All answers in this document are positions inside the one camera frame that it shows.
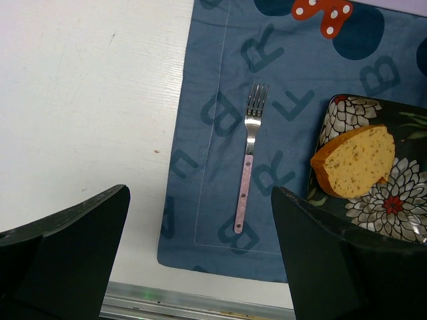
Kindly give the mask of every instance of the metal fork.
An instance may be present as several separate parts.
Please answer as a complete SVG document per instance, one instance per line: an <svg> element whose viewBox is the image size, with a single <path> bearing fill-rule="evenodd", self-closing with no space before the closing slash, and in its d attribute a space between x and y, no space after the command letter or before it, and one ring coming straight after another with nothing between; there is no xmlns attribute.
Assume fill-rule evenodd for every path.
<svg viewBox="0 0 427 320"><path fill-rule="evenodd" d="M234 222L234 232L241 233L245 220L246 202L248 200L249 184L251 181L252 163L254 160L255 136L261 126L262 113L266 104L266 97L269 85L265 83L254 83L248 98L246 107L245 127L248 132L246 140L245 161L242 172L242 182L240 182L240 192L236 220Z"/></svg>

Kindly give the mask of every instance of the white table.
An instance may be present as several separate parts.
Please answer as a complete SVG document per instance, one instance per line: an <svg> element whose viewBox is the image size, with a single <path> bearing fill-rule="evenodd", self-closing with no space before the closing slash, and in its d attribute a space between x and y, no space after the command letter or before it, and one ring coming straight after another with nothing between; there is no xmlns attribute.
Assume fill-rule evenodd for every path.
<svg viewBox="0 0 427 320"><path fill-rule="evenodd" d="M425 0L387 6L427 15ZM0 231L124 183L132 200L112 281L292 307L286 284L157 263L192 7L193 0L2 1Z"/></svg>

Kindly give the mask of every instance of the slice of bread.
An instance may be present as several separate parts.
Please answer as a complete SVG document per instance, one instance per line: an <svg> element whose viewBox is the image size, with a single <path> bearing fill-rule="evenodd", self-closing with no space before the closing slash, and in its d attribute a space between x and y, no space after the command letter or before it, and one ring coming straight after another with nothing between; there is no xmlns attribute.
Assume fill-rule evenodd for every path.
<svg viewBox="0 0 427 320"><path fill-rule="evenodd" d="M325 144L310 161L320 187L329 195L354 198L377 182L387 182L394 139L384 125L345 132Z"/></svg>

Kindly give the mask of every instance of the blue placemat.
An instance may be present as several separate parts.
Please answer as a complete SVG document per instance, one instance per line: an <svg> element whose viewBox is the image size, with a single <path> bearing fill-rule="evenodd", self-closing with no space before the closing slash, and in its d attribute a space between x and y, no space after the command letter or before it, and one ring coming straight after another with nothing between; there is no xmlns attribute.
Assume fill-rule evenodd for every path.
<svg viewBox="0 0 427 320"><path fill-rule="evenodd" d="M304 195L330 97L351 93L427 107L427 19L350 3L340 26L329 17L348 13L349 3L329 1L195 0L157 256L162 265L286 282L270 193L284 185ZM312 3L323 7L298 17ZM333 34L340 30L333 39L329 23ZM254 81L269 83L270 94L244 232L236 235L242 120Z"/></svg>

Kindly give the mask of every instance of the white flower pattern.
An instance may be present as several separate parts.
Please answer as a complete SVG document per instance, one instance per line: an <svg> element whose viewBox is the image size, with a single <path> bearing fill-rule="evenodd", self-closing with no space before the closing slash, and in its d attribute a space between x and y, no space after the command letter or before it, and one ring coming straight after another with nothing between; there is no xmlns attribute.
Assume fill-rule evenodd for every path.
<svg viewBox="0 0 427 320"><path fill-rule="evenodd" d="M324 145L341 133L369 125L369 119L376 117L382 109L379 102L363 97L338 95L329 104L320 133L320 145Z"/></svg>
<svg viewBox="0 0 427 320"><path fill-rule="evenodd" d="M427 244L427 171L416 160L395 158L387 183L349 199L352 223L396 239Z"/></svg>

